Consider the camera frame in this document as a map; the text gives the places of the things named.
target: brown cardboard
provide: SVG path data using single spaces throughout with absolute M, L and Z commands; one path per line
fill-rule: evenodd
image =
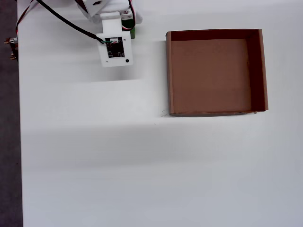
M 262 30 L 168 32 L 166 45 L 170 114 L 268 110 Z

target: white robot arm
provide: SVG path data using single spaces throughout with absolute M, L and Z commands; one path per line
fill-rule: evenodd
M 102 23 L 103 32 L 96 34 L 105 41 L 98 42 L 103 67 L 133 64 L 131 38 L 135 37 L 134 26 L 143 20 L 134 0 L 76 0 L 84 16 Z

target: wire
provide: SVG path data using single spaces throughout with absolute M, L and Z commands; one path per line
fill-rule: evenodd
M 36 0 L 36 1 L 39 2 L 44 8 L 46 8 L 48 11 L 50 11 L 57 18 L 59 18 L 61 21 L 63 21 L 64 23 L 68 24 L 69 26 L 71 26 L 72 28 L 76 29 L 77 31 L 79 31 L 79 32 L 87 35 L 88 37 L 93 38 L 93 39 L 97 39 L 102 44 L 104 44 L 104 43 L 111 43 L 112 42 L 112 41 L 104 41 L 103 39 L 99 38 L 95 34 L 92 34 L 91 32 L 88 32 L 88 31 L 86 31 L 86 30 L 84 30 L 84 29 L 76 26 L 71 21 L 68 21 L 67 19 L 65 19 L 64 17 L 62 17 L 60 14 L 58 14 L 56 11 L 54 11 L 52 8 L 50 8 L 42 0 Z
M 136 26 L 136 14 L 135 14 L 135 10 L 133 8 L 132 0 L 128 0 L 128 4 L 129 4 L 129 8 L 131 9 L 131 12 L 133 14 L 134 25 L 131 28 L 122 26 L 123 30 L 125 30 L 125 31 L 130 31 Z
M 27 13 L 29 7 L 30 7 L 30 4 L 28 5 L 28 7 L 26 7 L 23 11 L 23 13 L 21 14 L 21 16 L 19 17 L 17 23 L 16 23 L 16 38 L 18 39 L 18 25 L 20 24 L 21 20 L 23 19 L 23 17 L 25 16 L 25 14 Z

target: gray floor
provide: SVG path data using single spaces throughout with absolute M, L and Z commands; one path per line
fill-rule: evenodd
M 21 227 L 21 152 L 18 63 L 7 37 L 15 37 L 17 3 L 0 1 L 0 227 Z

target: white table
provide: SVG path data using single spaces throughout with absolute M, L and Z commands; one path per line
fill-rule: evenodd
M 24 227 L 303 225 L 302 2 L 174 2 L 138 0 L 131 67 L 41 6 L 20 24 Z M 263 29 L 269 111 L 169 117 L 166 32 L 216 28 Z

